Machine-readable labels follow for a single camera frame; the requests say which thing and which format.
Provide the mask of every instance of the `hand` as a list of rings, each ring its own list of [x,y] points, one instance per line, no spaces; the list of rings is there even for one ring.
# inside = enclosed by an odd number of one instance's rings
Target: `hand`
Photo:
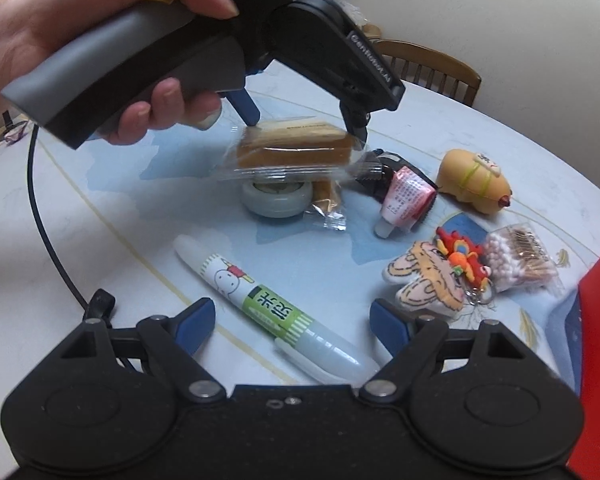
[[[1,0],[0,90],[33,70],[56,50],[88,28],[138,0]],[[232,0],[181,0],[193,12],[218,19],[236,16]],[[0,99],[0,111],[4,104]],[[220,115],[214,92],[203,92],[185,102],[177,79],[159,83],[151,102],[131,105],[122,115],[112,144],[132,144],[148,128],[170,128],[177,122],[209,128]]]

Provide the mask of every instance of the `fingernail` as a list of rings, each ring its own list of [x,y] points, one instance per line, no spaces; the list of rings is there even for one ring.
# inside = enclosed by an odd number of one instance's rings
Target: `fingernail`
[[[145,105],[140,110],[138,110],[137,122],[138,124],[144,124],[147,122],[149,118],[149,113],[151,113],[151,106]]]
[[[211,112],[206,119],[204,119],[203,121],[200,121],[198,123],[193,123],[193,127],[199,129],[199,130],[208,130],[209,128],[211,128],[214,124],[216,124],[216,121],[220,118],[220,114],[222,113],[222,106],[216,108],[215,111]]]
[[[238,14],[240,14],[238,7],[236,7],[233,0],[224,0],[223,5],[227,14],[229,15],[229,18],[235,18]]]
[[[178,87],[176,86],[176,88],[172,88],[171,90],[167,91],[164,93],[164,100],[167,102],[167,104],[172,104],[176,101],[177,95],[178,93]]]
[[[180,90],[180,82],[173,77],[163,81],[162,84],[167,87],[166,92],[163,94],[166,99],[173,97]]]

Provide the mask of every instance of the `pink label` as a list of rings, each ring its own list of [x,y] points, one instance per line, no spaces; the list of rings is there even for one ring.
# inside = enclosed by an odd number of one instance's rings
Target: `pink label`
[[[382,205],[382,216],[397,226],[417,220],[435,190],[408,167],[394,175],[391,189]]]

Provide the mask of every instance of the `blue gripper pad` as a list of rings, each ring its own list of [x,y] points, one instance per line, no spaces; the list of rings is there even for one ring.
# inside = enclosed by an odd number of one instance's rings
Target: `blue gripper pad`
[[[216,306],[209,298],[201,298],[171,320],[170,332],[176,344],[189,355],[195,354],[216,325]]]
[[[249,93],[243,88],[231,92],[221,92],[247,126],[255,126],[260,121],[260,110],[253,102]]]
[[[396,357],[410,341],[407,324],[375,300],[369,310],[371,332],[380,340],[392,357]]]

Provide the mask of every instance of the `small packaged snack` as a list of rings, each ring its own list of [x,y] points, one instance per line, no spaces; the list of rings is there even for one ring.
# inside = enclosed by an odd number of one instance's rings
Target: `small packaged snack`
[[[216,175],[259,182],[380,178],[382,165],[369,153],[359,139],[319,118],[264,121],[244,129]]]
[[[380,218],[374,227],[376,235],[387,238],[396,227],[410,231],[427,215],[437,193],[435,184],[430,184],[409,166],[398,170],[382,203]]]
[[[427,309],[457,319],[464,307],[464,288],[448,260],[431,242],[416,242],[382,270],[387,283],[403,285],[395,295],[410,312]]]
[[[438,190],[438,186],[435,182],[397,153],[386,152],[385,150],[378,148],[373,150],[371,155],[377,156],[378,161],[382,164],[382,176],[377,180],[366,180],[363,175],[362,177],[357,178],[357,181],[360,186],[362,186],[369,195],[378,200],[379,203],[384,202],[384,199],[389,193],[395,174],[405,166],[413,171],[413,173],[420,177],[424,182],[429,184],[433,189],[436,191]]]
[[[342,206],[340,184],[333,180],[314,182],[314,196],[304,219],[312,225],[344,231],[347,218]]]
[[[545,286],[558,295],[563,289],[555,263],[528,223],[489,233],[483,250],[498,292],[515,286]]]

